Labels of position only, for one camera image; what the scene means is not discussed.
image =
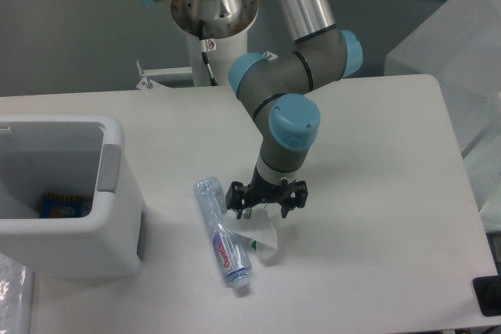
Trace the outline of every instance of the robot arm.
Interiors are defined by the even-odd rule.
[[[327,0],[281,1],[296,51],[274,60],[246,54],[229,71],[237,98],[263,136],[251,183],[234,181],[226,195],[227,208],[238,218],[259,203],[279,203],[284,218],[305,206],[307,185],[296,181],[296,173],[315,141],[320,112],[303,94],[362,64],[359,42],[337,29]]]
[[[195,23],[191,33],[199,39],[207,34],[226,38],[238,33],[243,25],[242,8],[246,8],[241,3],[186,0],[188,18]],[[337,29],[327,0],[281,3],[296,50],[277,59],[246,54],[229,69],[228,79],[236,97],[263,136],[250,184],[234,181],[226,195],[227,208],[236,211],[238,218],[259,203],[279,203],[282,217],[295,207],[305,206],[307,185],[297,181],[296,175],[315,141],[320,112],[303,94],[354,73],[362,64],[359,42],[353,33]],[[247,17],[247,24],[254,16]]]

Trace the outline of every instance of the blue snack package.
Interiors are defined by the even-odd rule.
[[[92,197],[63,196],[47,192],[41,200],[39,218],[80,218],[91,211]]]

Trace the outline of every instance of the plastic water bottle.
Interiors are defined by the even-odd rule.
[[[193,191],[223,278],[237,292],[244,293],[250,284],[249,270],[252,265],[240,236],[222,227],[227,209],[221,183],[217,178],[207,178],[198,181]]]

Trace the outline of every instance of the white bin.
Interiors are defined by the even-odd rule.
[[[46,192],[93,196],[88,215],[38,219]],[[65,278],[139,272],[144,200],[112,117],[0,117],[0,253]]]

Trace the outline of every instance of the white table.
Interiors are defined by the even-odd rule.
[[[224,286],[192,185],[248,183],[261,144],[229,88],[0,99],[0,113],[95,113],[124,126],[150,208],[144,268],[119,280],[38,277],[33,334],[413,332],[487,326],[471,280],[495,266],[442,95],[429,76],[312,93],[307,206],[273,212],[279,256],[252,254],[251,294]]]

